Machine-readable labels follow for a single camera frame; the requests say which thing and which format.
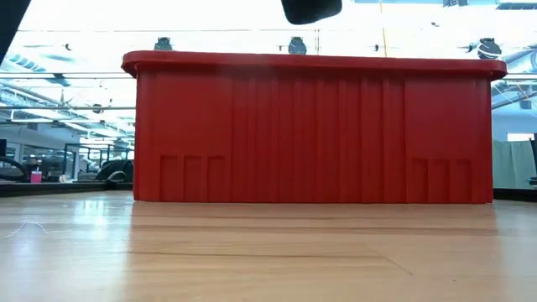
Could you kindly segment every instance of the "wooden floor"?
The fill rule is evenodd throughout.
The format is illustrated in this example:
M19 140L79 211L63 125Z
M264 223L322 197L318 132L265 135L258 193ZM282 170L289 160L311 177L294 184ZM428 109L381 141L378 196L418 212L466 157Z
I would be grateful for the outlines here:
M537 301L537 204L0 199L0 301Z

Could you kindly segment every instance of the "bin rim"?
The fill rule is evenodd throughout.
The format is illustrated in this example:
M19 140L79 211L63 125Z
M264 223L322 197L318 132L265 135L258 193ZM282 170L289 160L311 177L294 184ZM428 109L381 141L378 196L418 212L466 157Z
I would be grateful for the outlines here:
M409 73L444 72L450 74L473 74L499 80L508 74L505 62L501 60L453 60L453 59L400 59L345 57L325 55L262 55L202 53L183 51L138 50L123 56L122 68L135 77L138 65L154 66L236 66L273 68L320 68L341 70L392 70Z

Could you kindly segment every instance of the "hardwood floor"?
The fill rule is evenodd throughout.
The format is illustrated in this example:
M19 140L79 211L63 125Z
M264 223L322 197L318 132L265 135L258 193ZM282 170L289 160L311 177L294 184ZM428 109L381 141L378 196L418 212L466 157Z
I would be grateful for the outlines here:
M537 204L0 200L0 301L536 301Z

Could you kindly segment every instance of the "red plastic bin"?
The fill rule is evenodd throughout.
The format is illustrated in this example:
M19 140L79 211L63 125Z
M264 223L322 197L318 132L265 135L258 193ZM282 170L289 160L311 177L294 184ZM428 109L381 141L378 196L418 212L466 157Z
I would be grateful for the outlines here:
M497 60L135 51L134 199L487 203Z

